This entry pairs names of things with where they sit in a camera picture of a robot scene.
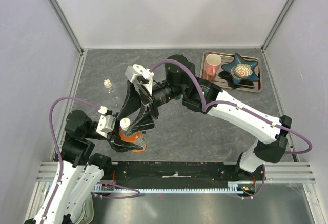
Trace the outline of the white bottle cap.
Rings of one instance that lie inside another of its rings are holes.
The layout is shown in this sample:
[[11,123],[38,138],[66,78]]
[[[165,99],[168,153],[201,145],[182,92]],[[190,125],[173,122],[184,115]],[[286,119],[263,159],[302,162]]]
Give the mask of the white bottle cap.
[[131,120],[127,117],[120,120],[119,123],[122,130],[127,131],[131,125]]

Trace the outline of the orange drink bottle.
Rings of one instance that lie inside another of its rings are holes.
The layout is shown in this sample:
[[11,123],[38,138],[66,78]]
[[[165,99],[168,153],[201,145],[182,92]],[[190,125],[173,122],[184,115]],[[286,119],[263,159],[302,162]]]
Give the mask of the orange drink bottle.
[[133,153],[141,154],[147,148],[147,141],[142,132],[136,132],[136,133],[132,134],[131,136],[127,136],[126,131],[123,130],[122,128],[119,128],[119,136],[125,142],[136,144],[136,145],[142,147],[141,150],[133,150],[132,151]]

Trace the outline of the clear bottle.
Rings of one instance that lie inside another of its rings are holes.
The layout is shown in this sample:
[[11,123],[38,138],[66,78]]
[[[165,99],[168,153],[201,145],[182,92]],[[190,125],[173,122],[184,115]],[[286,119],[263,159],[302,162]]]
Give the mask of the clear bottle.
[[109,96],[110,104],[112,106],[117,107],[119,104],[120,98],[117,96],[117,93],[113,86],[108,88],[108,96]]

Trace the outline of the cream bottle cap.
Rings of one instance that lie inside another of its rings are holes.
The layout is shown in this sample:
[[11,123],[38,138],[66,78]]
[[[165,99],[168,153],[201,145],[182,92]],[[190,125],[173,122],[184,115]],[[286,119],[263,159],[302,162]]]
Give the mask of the cream bottle cap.
[[112,87],[112,83],[109,79],[105,79],[103,84],[104,84],[104,87],[107,88],[107,89]]

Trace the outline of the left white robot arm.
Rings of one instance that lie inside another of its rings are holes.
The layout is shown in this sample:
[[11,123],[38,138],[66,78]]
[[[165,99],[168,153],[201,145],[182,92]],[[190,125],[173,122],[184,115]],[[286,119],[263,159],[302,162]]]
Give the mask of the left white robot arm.
[[79,223],[86,212],[85,201],[101,179],[112,175],[111,158],[92,154],[90,139],[106,140],[117,152],[141,150],[142,147],[124,141],[119,135],[115,115],[100,109],[99,121],[92,121],[83,111],[67,116],[65,142],[58,156],[58,168],[48,195],[35,217],[26,223]]

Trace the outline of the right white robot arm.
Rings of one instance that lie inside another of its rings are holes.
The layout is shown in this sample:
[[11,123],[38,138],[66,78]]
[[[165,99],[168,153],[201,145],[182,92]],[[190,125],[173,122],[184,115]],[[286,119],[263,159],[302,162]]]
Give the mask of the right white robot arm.
[[239,179],[248,179],[266,162],[280,162],[287,153],[290,117],[264,114],[236,100],[209,80],[196,77],[195,65],[183,55],[171,55],[151,69],[137,64],[128,66],[125,75],[127,93],[117,119],[123,122],[134,112],[139,112],[127,126],[128,135],[153,129],[154,121],[159,117],[158,108],[171,100],[181,99],[188,110],[221,118],[257,138],[238,158],[234,171]]

